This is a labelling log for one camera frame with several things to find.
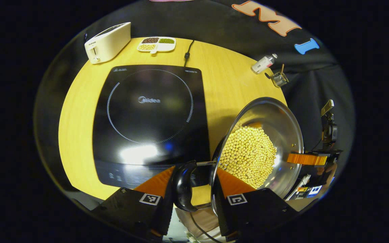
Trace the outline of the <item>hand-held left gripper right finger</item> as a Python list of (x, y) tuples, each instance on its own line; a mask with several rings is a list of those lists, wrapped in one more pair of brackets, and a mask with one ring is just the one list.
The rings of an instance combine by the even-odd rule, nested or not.
[(298, 211), (272, 190), (256, 190), (218, 168), (212, 187), (221, 235), (227, 241), (263, 242)]

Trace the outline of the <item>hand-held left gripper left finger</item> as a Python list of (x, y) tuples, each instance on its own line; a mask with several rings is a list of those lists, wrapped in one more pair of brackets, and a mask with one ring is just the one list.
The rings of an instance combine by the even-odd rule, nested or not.
[(161, 242), (172, 217), (174, 169), (160, 172), (135, 189), (118, 189), (93, 209), (92, 215), (137, 238)]

